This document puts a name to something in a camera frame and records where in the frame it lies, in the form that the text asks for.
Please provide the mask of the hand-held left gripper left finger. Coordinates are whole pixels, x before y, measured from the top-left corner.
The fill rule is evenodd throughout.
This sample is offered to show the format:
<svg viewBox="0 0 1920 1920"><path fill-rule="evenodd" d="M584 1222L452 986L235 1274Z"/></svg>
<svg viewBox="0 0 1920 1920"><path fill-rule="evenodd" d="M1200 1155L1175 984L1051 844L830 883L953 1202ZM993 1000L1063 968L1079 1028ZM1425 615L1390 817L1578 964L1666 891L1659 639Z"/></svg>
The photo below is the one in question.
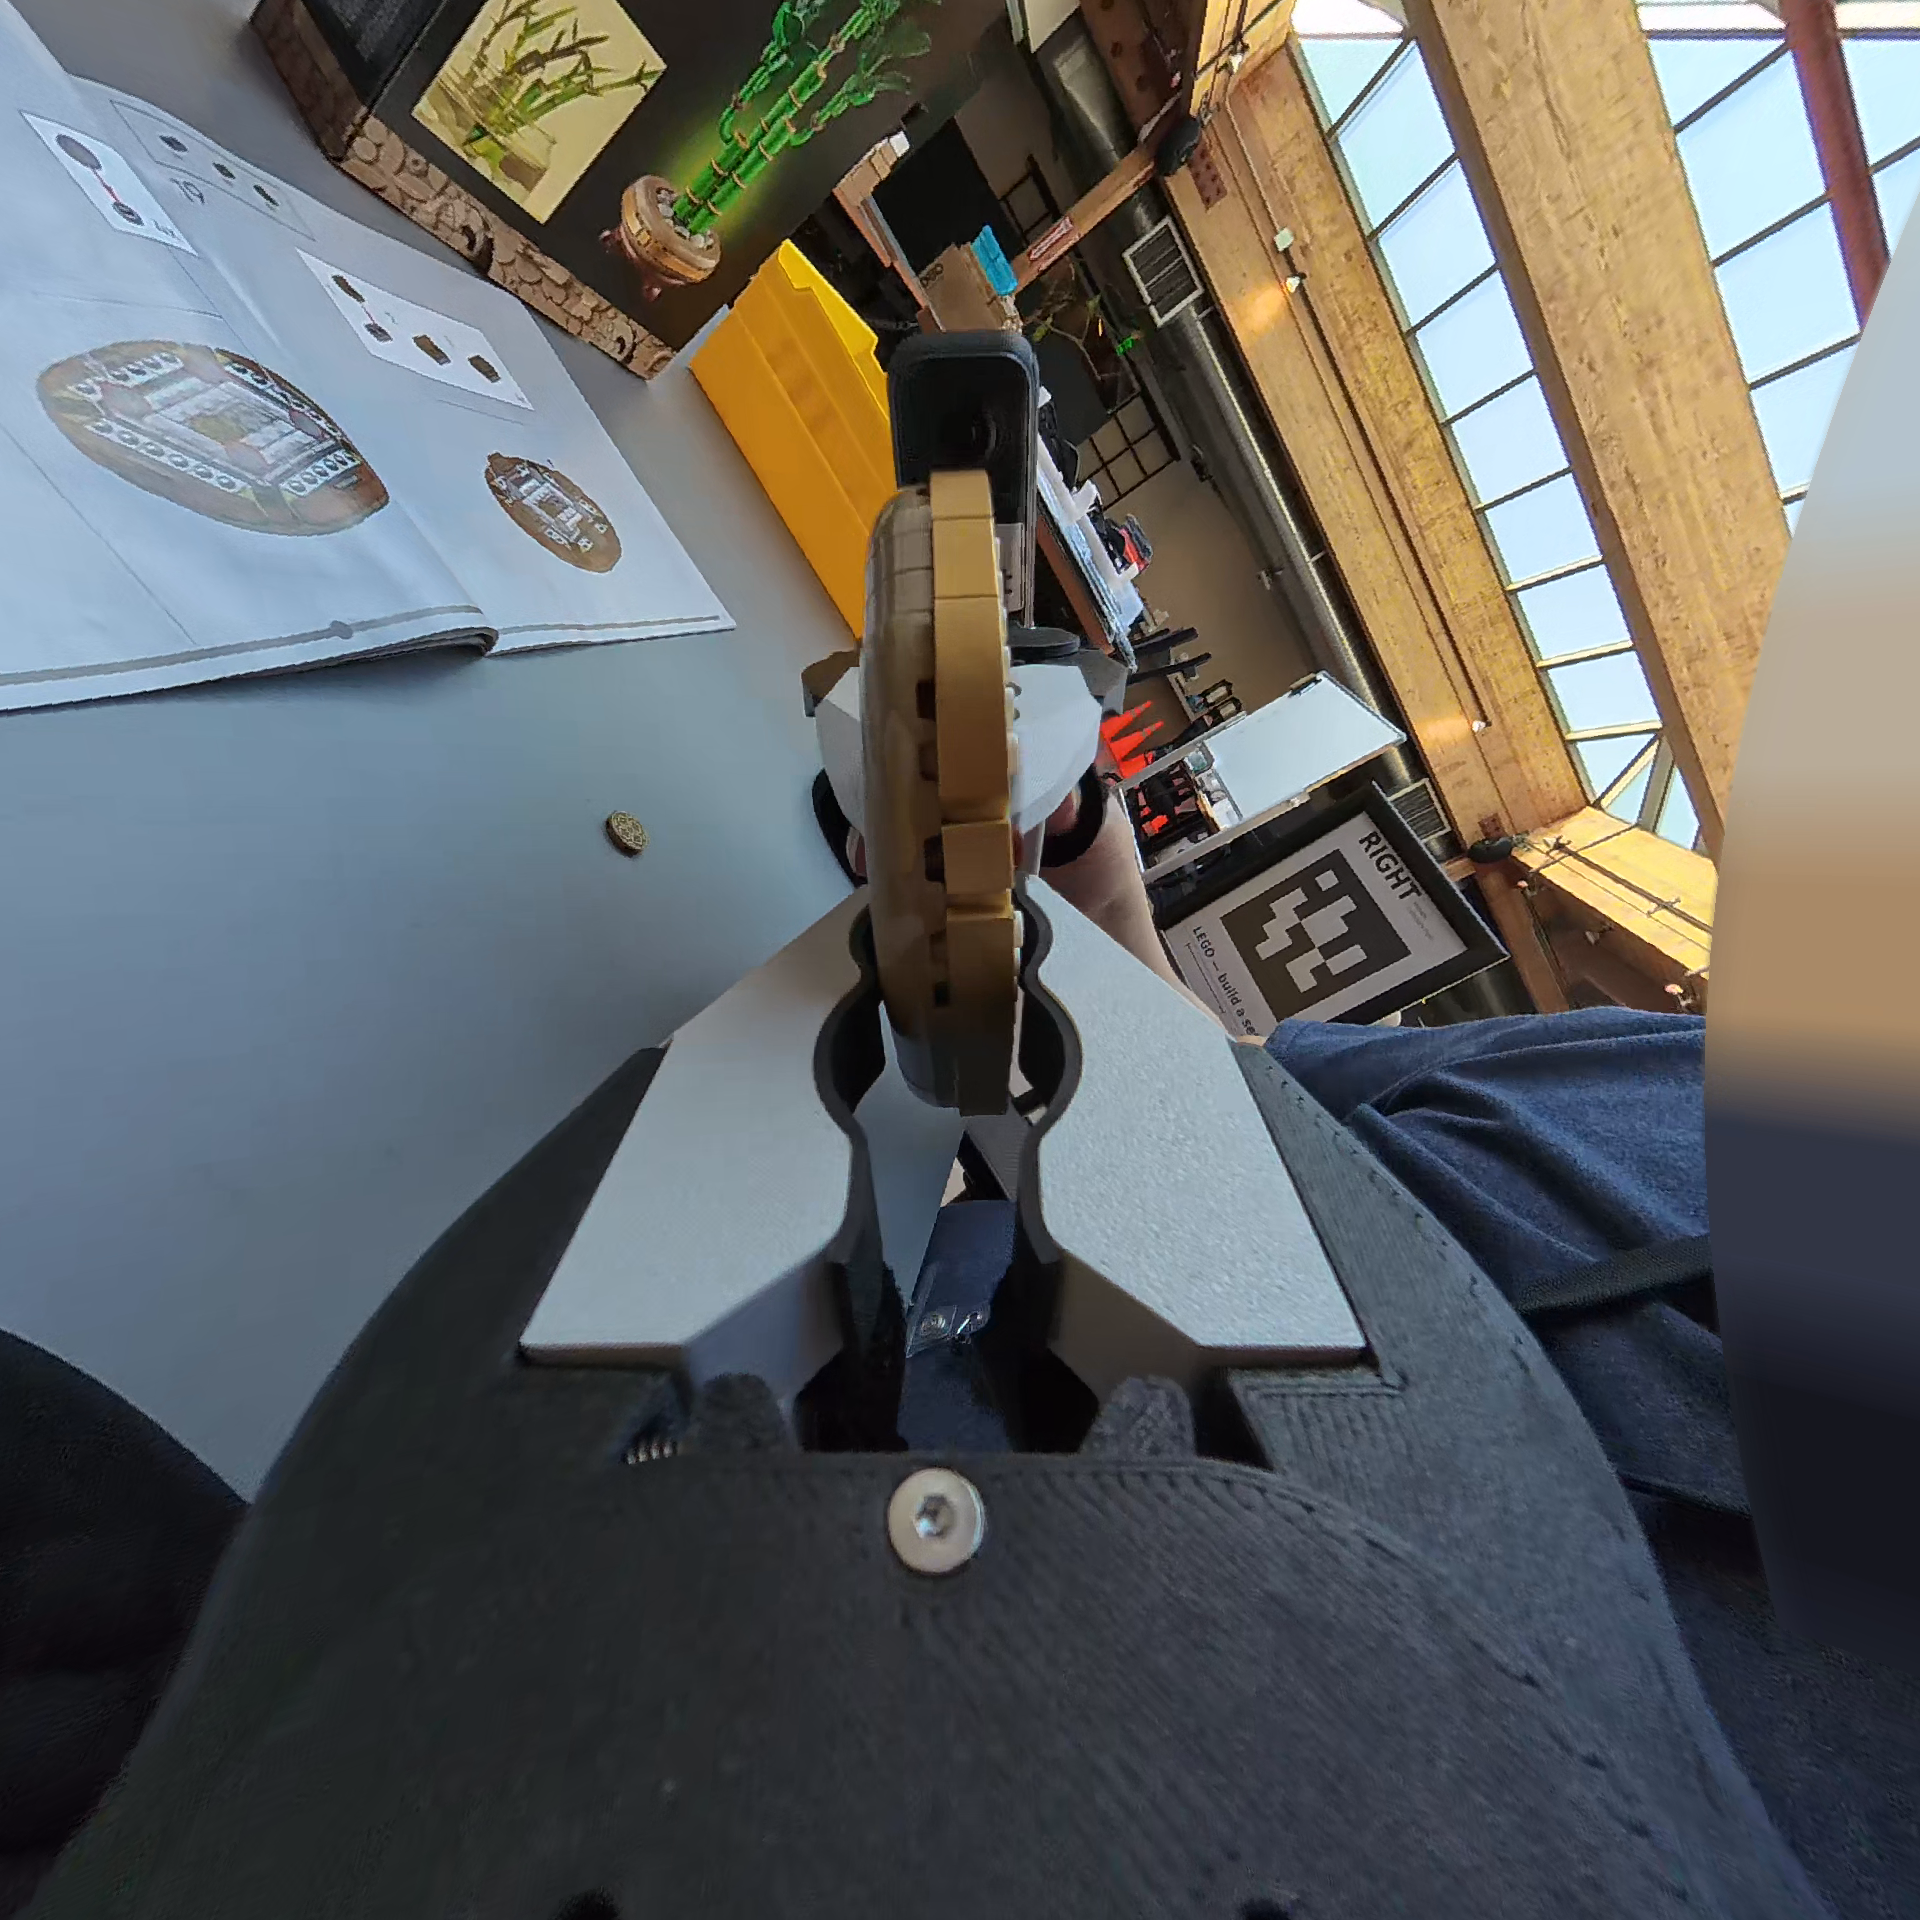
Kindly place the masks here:
<svg viewBox="0 0 1920 1920"><path fill-rule="evenodd" d="M519 1338L534 1362L823 1369L834 1274L873 1212L881 1082L866 899L849 896L667 1043Z"/></svg>

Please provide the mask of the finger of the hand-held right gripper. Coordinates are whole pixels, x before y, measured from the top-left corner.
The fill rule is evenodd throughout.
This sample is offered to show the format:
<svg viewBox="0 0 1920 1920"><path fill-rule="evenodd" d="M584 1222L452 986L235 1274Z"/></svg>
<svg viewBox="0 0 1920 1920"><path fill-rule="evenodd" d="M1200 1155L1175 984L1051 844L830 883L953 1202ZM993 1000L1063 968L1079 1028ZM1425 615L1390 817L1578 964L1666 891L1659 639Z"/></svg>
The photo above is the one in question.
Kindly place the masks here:
<svg viewBox="0 0 1920 1920"><path fill-rule="evenodd" d="M1044 827L1097 758L1102 707L1070 662L1016 664L1017 768L1011 819L1020 834Z"/></svg>
<svg viewBox="0 0 1920 1920"><path fill-rule="evenodd" d="M855 832L866 831L859 662L815 664L815 730L823 760L815 782L816 822L827 848L847 848Z"/></svg>

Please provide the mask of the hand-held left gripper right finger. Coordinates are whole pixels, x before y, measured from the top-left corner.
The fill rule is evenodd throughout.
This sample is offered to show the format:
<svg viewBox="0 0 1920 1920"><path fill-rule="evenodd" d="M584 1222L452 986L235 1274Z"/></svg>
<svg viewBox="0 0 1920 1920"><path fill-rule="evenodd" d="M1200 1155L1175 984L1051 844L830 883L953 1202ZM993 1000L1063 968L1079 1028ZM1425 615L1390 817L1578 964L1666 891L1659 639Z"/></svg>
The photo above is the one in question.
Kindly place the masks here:
<svg viewBox="0 0 1920 1920"><path fill-rule="evenodd" d="M1258 1107L1265 1057L1047 884L1028 1012L1072 1086L1039 1140L1066 1364L1344 1364L1360 1321Z"/></svg>

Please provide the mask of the round tan lego assembly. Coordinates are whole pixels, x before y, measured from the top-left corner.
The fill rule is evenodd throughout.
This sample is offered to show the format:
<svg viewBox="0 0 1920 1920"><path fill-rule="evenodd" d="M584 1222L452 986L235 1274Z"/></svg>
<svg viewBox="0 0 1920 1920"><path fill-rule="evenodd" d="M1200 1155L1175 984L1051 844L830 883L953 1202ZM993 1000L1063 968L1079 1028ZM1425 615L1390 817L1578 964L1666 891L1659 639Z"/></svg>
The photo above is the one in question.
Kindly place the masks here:
<svg viewBox="0 0 1920 1920"><path fill-rule="evenodd" d="M881 510L858 667L863 844L882 1010L905 1083L963 1115L1014 1080L1017 707L986 471Z"/></svg>

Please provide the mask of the person's right forearm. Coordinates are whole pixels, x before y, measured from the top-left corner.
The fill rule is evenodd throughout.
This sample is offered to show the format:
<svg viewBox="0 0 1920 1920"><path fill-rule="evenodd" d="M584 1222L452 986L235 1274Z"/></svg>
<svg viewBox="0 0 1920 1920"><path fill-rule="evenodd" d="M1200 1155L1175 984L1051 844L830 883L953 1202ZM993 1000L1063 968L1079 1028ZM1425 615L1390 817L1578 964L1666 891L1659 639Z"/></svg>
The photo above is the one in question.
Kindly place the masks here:
<svg viewBox="0 0 1920 1920"><path fill-rule="evenodd" d="M1203 1016L1211 1018L1215 1025L1222 1025L1234 1043L1243 1047L1258 1046L1258 1039L1241 1034L1233 1022L1223 1022L1211 1002L1186 988L1183 975L1172 968L1169 948L1152 921L1146 881L1137 865L1131 834L1123 822L1108 819L1084 856L1047 868L1047 883L1084 920L1105 931L1115 946L1131 954L1147 971L1169 984Z"/></svg>

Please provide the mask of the dark lego set box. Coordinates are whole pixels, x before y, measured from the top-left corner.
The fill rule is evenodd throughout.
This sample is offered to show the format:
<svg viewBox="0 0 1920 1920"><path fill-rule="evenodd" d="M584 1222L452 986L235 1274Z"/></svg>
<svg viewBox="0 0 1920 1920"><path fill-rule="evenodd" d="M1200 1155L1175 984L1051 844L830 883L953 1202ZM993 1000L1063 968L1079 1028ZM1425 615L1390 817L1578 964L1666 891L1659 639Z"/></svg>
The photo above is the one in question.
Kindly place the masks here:
<svg viewBox="0 0 1920 1920"><path fill-rule="evenodd" d="M994 2L260 2L326 158L542 321L659 375Z"/></svg>

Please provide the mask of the lego instruction booklet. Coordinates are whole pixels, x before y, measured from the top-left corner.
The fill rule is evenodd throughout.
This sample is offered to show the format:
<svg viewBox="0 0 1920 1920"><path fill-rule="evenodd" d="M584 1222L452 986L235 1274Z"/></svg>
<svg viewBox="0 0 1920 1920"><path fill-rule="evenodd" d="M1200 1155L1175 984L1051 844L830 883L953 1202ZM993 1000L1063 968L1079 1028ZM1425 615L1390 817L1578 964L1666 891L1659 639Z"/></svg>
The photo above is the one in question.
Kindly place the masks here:
<svg viewBox="0 0 1920 1920"><path fill-rule="evenodd" d="M2 708L727 634L536 321L2 7Z"/></svg>

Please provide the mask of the person's right hand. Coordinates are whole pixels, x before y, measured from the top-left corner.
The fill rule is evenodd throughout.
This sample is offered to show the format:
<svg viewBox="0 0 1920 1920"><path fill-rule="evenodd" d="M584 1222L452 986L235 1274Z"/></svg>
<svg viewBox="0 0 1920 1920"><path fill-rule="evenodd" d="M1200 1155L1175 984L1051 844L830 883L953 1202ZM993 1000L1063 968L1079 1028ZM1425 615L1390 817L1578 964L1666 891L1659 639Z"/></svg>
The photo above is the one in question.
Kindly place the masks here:
<svg viewBox="0 0 1920 1920"><path fill-rule="evenodd" d="M1094 921L1115 920L1146 899L1131 834L1097 770L1088 768L1047 817L1040 874Z"/></svg>

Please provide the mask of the white air vent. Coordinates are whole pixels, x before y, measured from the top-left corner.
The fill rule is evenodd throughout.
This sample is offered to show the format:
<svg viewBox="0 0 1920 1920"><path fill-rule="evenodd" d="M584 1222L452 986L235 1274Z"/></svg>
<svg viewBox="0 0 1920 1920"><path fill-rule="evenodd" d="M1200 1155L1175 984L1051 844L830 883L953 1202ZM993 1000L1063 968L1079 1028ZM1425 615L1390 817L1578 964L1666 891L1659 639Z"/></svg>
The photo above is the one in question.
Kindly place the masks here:
<svg viewBox="0 0 1920 1920"><path fill-rule="evenodd" d="M1158 330L1188 315L1208 294L1184 233L1172 218L1143 230L1137 240L1123 247L1120 260Z"/></svg>

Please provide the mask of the white board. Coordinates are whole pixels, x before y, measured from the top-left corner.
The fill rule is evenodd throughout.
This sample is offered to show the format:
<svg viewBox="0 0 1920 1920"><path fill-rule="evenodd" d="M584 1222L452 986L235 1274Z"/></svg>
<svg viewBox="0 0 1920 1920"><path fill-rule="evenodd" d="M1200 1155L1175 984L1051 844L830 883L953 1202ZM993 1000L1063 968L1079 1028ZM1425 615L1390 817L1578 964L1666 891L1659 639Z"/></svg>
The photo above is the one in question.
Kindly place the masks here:
<svg viewBox="0 0 1920 1920"><path fill-rule="evenodd" d="M1191 858L1222 854L1308 802L1314 792L1409 744L1375 707L1314 674L1275 703L1208 731L1188 760L1206 760L1217 831L1191 844Z"/></svg>

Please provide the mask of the black framed marker sign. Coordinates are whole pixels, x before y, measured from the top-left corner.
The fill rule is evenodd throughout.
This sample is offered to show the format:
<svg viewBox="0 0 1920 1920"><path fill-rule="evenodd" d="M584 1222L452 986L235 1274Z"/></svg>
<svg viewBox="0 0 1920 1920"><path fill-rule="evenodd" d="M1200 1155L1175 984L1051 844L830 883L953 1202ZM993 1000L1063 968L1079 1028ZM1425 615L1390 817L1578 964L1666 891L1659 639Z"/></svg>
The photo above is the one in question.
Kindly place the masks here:
<svg viewBox="0 0 1920 1920"><path fill-rule="evenodd" d="M1243 1040L1290 1022L1378 1025L1507 961L1376 787L1255 839L1158 914L1186 990Z"/></svg>

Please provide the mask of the skylight windows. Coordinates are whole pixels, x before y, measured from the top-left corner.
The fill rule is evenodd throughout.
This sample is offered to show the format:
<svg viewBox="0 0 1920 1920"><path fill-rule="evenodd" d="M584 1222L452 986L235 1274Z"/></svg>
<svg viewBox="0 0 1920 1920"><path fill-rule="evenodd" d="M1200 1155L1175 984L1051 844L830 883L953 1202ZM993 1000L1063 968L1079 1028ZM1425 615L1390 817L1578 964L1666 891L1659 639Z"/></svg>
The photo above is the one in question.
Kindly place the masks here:
<svg viewBox="0 0 1920 1920"><path fill-rule="evenodd" d="M1639 4L1772 484L1808 497L1863 323L1785 4ZM1588 800L1704 854L1593 518L1401 4L1302 4L1295 56Z"/></svg>

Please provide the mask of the short wooden crossbeam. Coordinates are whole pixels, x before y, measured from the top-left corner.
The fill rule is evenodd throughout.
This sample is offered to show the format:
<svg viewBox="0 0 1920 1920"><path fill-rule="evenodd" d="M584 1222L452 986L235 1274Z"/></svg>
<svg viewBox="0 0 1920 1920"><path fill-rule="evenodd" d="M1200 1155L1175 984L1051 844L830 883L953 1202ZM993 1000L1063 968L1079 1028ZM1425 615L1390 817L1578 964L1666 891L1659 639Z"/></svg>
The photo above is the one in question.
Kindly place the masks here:
<svg viewBox="0 0 1920 1920"><path fill-rule="evenodd" d="M1582 807L1518 834L1507 868L1567 984L1651 1012L1708 1012L1720 872L1705 854Z"/></svg>

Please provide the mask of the red pipe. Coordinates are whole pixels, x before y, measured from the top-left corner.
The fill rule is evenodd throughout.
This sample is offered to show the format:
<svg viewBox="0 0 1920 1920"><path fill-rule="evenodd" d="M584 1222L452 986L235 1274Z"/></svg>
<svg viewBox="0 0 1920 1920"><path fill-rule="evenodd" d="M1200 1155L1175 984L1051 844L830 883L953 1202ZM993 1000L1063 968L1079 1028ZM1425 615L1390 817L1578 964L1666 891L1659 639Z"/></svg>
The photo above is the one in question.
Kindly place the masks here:
<svg viewBox="0 0 1920 1920"><path fill-rule="evenodd" d="M1888 272L1888 240L1843 56L1838 4L1782 2L1778 15L1808 113L1857 323L1866 330Z"/></svg>

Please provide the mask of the metal air duct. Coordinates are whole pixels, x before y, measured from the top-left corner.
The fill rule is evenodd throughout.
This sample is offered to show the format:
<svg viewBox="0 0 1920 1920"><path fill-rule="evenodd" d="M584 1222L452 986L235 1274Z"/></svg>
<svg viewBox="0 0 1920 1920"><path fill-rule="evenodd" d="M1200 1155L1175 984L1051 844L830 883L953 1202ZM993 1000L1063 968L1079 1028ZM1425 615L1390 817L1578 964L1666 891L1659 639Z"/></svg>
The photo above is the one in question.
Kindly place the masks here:
<svg viewBox="0 0 1920 1920"><path fill-rule="evenodd" d="M1084 16L1070 15L1031 65L1067 176L1074 188L1090 188L1135 150L1137 130ZM1351 596L1211 294L1167 326L1150 321L1143 359L1147 390L1171 416L1194 483L1236 527L1231 582L1249 586L1263 572L1259 594L1274 623L1295 634L1308 666L1330 672L1403 735L1407 740L1378 760L1385 787L1427 777L1411 722L1360 634Z"/></svg>

